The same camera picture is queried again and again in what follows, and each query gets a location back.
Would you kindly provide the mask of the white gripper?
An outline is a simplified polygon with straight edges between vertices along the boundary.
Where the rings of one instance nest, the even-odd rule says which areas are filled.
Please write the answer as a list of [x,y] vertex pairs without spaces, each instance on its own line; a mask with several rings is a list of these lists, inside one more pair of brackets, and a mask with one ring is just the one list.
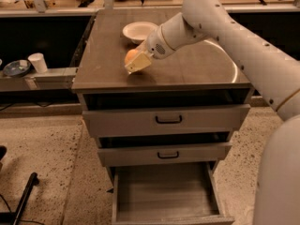
[[125,64],[125,69],[129,73],[134,73],[150,66],[152,57],[164,59],[174,53],[174,49],[170,47],[163,36],[161,25],[152,31],[147,39],[136,47],[136,50],[138,50],[138,53],[134,60],[127,65]]

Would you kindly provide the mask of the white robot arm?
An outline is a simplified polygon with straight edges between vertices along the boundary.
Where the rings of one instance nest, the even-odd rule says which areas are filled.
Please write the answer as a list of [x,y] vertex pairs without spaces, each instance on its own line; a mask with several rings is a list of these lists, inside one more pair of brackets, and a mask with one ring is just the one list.
[[125,68],[142,70],[206,38],[218,42],[283,120],[262,153],[253,225],[300,225],[298,61],[232,19],[218,0],[184,0],[178,14],[127,53]]

